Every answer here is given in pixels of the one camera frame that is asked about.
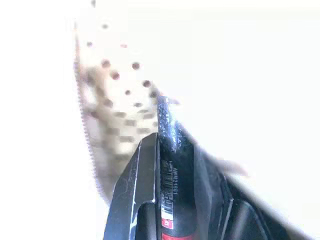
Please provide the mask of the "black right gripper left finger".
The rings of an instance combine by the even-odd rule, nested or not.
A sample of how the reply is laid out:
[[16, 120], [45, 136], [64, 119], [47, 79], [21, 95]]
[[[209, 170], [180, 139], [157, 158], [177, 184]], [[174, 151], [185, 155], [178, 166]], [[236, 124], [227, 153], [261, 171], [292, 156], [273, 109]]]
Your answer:
[[159, 240], [158, 154], [156, 133], [138, 144], [115, 185], [103, 240]]

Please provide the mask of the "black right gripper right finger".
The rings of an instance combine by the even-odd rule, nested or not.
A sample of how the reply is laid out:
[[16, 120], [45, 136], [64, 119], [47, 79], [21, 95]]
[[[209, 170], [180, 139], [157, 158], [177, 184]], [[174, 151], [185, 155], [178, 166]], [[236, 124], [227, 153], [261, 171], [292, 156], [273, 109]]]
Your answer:
[[198, 145], [193, 176], [197, 240], [311, 240], [253, 202]]

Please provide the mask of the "black marker pen red label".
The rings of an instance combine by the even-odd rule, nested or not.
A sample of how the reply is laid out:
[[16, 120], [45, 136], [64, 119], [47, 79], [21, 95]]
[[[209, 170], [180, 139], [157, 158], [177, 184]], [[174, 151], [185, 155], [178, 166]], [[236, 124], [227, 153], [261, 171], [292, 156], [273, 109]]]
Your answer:
[[176, 103], [157, 99], [161, 239], [195, 240], [194, 146], [176, 117]]

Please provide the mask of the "grey checked cloth pouch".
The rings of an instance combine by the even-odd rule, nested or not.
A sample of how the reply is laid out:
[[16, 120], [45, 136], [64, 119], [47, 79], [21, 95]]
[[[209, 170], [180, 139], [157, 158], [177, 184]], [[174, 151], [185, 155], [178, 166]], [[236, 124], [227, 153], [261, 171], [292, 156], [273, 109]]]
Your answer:
[[74, 73], [97, 190], [109, 204], [140, 141], [158, 130], [158, 96], [180, 112], [168, 77], [182, 14], [159, 0], [82, 0], [74, 15]]

